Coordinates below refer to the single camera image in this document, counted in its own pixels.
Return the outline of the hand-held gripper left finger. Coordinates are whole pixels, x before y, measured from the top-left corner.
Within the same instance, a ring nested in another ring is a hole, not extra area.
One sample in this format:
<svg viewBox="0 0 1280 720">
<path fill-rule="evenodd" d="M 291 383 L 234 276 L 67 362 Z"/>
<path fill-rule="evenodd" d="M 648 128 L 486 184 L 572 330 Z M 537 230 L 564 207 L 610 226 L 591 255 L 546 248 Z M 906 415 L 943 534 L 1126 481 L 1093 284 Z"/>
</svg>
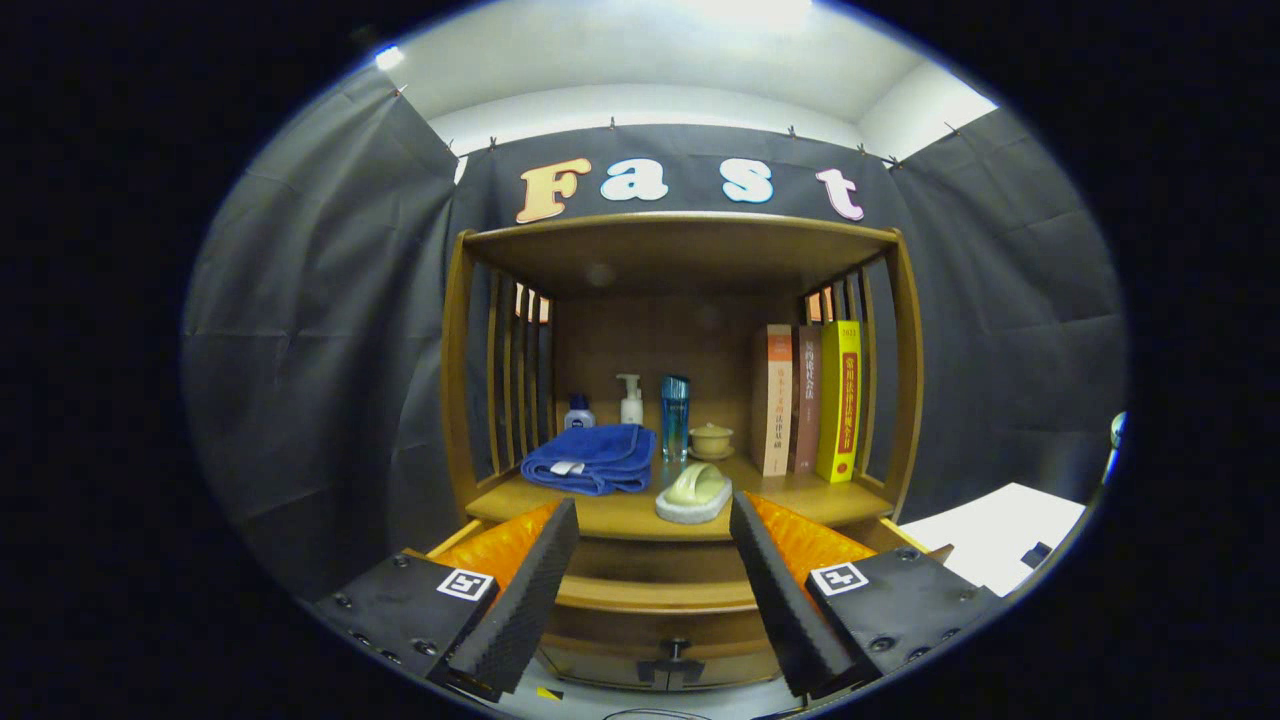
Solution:
<svg viewBox="0 0 1280 720">
<path fill-rule="evenodd" d="M 532 661 L 579 537 L 562 498 L 438 553 L 394 553 L 312 614 L 402 676 L 495 702 Z"/>
</svg>

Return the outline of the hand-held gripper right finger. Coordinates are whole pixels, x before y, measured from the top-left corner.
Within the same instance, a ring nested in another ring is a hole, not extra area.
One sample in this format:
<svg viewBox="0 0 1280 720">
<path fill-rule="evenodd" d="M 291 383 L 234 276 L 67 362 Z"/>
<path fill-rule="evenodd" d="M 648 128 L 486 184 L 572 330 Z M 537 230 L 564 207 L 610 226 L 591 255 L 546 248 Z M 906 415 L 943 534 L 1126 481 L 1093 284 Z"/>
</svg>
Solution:
<svg viewBox="0 0 1280 720">
<path fill-rule="evenodd" d="M 910 544 L 870 550 L 746 491 L 733 496 L 730 532 L 795 696 L 891 676 L 1001 607 L 993 591 Z"/>
</svg>

